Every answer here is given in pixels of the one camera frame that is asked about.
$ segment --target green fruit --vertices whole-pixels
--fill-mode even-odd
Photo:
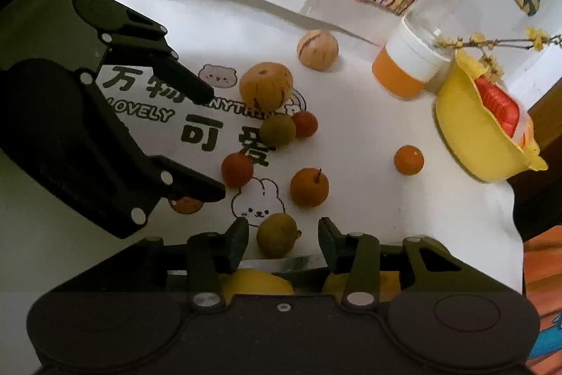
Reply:
[[[285,256],[302,232],[297,223],[286,213],[276,213],[265,219],[257,230],[257,245],[269,259]]]
[[[289,115],[272,115],[260,128],[260,139],[268,147],[283,147],[293,142],[297,126]]]

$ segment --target white table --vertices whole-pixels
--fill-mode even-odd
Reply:
[[[321,26],[313,20],[258,0],[119,1],[166,25],[168,42],[185,64],[199,65],[212,62],[217,56],[230,55],[243,71],[245,63],[272,59],[293,65],[296,81],[319,77],[313,71],[305,73],[297,68],[296,56],[290,51],[304,30]],[[482,184],[468,176],[450,156],[436,131],[432,118],[433,96],[425,94],[410,103],[390,97],[370,73],[370,62],[377,49],[342,32],[336,35],[342,56],[338,72],[320,77],[341,79],[347,76],[342,81],[349,82],[351,88],[347,93],[352,91],[355,101],[346,105],[337,94],[320,91],[307,94],[307,102],[318,108],[313,111],[321,126],[318,138],[311,142],[324,140],[319,144],[321,154],[330,157],[330,142],[344,142],[346,136],[360,131],[362,142],[372,149],[367,162],[362,164],[369,173],[360,173],[356,180],[355,165],[349,167],[349,162],[344,160],[332,161],[326,167],[331,196],[323,206],[307,215],[303,237],[292,254],[318,252],[310,221],[328,215],[342,232],[369,232],[383,243],[397,242],[408,235],[430,235],[439,239],[454,256],[520,291],[523,247],[512,221],[514,197],[509,185],[505,182]],[[220,48],[216,47],[215,40],[201,41],[201,37],[211,36],[220,38]],[[271,37],[279,39],[279,44],[287,43],[286,47],[277,43],[272,46]],[[255,54],[249,56],[244,51],[237,55],[237,48],[248,41],[255,48]],[[304,84],[308,88],[314,81]],[[340,104],[338,119],[323,115],[322,105],[330,103]],[[357,121],[364,119],[370,119],[371,124],[358,126]],[[331,123],[341,126],[339,140],[333,130],[322,128]],[[141,134],[134,128],[131,133],[143,148],[148,148]],[[418,176],[401,176],[393,167],[394,151],[404,144],[416,145],[424,153],[426,166]],[[210,168],[205,170],[204,166],[199,168],[205,173],[216,173]],[[2,348],[9,348],[7,354],[14,357],[33,353],[23,334],[23,326],[27,308],[37,294],[142,237],[160,235],[166,243],[184,243],[190,235],[209,230],[200,223],[186,223],[186,217],[173,213],[162,200],[147,228],[127,240],[117,240],[48,194],[3,154],[0,155],[0,170],[0,284],[1,291],[12,292],[1,296],[1,314],[5,316],[1,336]],[[287,171],[286,179],[290,179],[292,173],[294,171]],[[355,210],[363,218],[349,219],[349,202],[338,200],[338,196],[347,195],[350,187],[372,190],[372,202],[363,199],[364,208]],[[217,215],[224,215],[219,211],[220,204],[216,209]],[[228,226],[232,219],[232,215],[222,218],[218,229]],[[246,256],[256,255],[255,246],[251,246]],[[9,329],[17,332],[19,338],[5,339]],[[10,362],[2,360],[3,357],[0,358],[0,372],[10,375],[24,374],[28,367],[33,367],[27,365],[25,370],[18,371],[13,369],[18,367],[16,364],[9,365]],[[4,364],[11,370],[3,369]]]

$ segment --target cartoon bear face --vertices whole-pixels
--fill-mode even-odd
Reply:
[[[232,88],[238,83],[236,70],[222,65],[205,64],[199,71],[199,78],[214,88]]]
[[[246,218],[255,228],[268,216],[285,213],[285,205],[279,199],[279,187],[267,178],[253,177],[234,196],[230,208],[234,216]]]

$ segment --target white tabletop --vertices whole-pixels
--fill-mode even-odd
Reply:
[[[370,72],[378,51],[375,47],[336,32],[341,61],[336,72],[319,74],[299,67],[294,52],[304,31],[317,28],[319,23],[265,2],[119,1],[164,24],[169,29],[169,44],[178,51],[180,61],[194,71],[199,65],[217,60],[223,65],[232,63],[240,72],[251,63],[276,60],[291,67],[297,89],[299,85],[306,88],[307,103],[320,121],[318,137],[310,139],[306,148],[318,148],[319,155],[328,163],[322,167],[331,181],[331,195],[318,209],[297,213],[295,218],[302,221],[303,237],[292,254],[318,252],[314,221],[320,216],[330,216],[342,232],[368,232],[383,243],[415,234],[435,237],[454,256],[521,290],[523,247],[512,220],[512,189],[506,182],[475,181],[451,157],[433,122],[433,95],[424,94],[406,103],[392,98],[380,87]],[[314,90],[322,84],[321,79],[327,88],[345,87],[341,93]],[[141,147],[150,150],[142,129],[136,126],[129,123],[131,133]],[[393,167],[392,156],[404,144],[416,145],[424,153],[425,168],[417,176],[402,176]],[[302,147],[295,145],[276,154],[280,155],[280,161],[293,161],[298,155],[289,156],[298,153],[299,148]],[[341,160],[333,159],[334,150]],[[171,155],[206,174],[218,173],[220,154],[201,167],[199,161],[190,163],[177,149],[172,149]],[[317,165],[320,164],[296,162],[297,168]],[[197,218],[190,224],[187,220],[190,217],[176,214],[162,199],[145,229],[127,240],[118,240],[64,206],[3,154],[0,154],[0,170],[0,284],[4,292],[32,291],[36,295],[142,237],[160,235],[166,243],[184,243],[196,232],[226,228],[233,220],[226,210],[229,199],[222,204],[224,208],[219,203],[206,210],[220,221],[210,229]],[[286,185],[293,173],[287,170],[286,176],[276,177],[280,193],[287,192]],[[362,196],[360,208],[352,208],[348,198],[354,189]],[[290,201],[286,195],[283,199]],[[252,242],[246,257],[258,255]],[[25,302],[22,298],[18,307],[9,308],[14,313],[13,319],[4,318],[2,326],[17,326],[21,334],[29,305],[30,300]],[[29,347],[24,340],[22,337],[20,343]],[[17,372],[6,373],[17,375]]]

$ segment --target bunny drawing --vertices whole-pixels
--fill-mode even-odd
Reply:
[[[230,204],[236,217],[244,217],[255,228],[269,215],[285,213],[285,205],[279,198],[279,187],[267,178],[253,177],[247,185],[238,190]]]

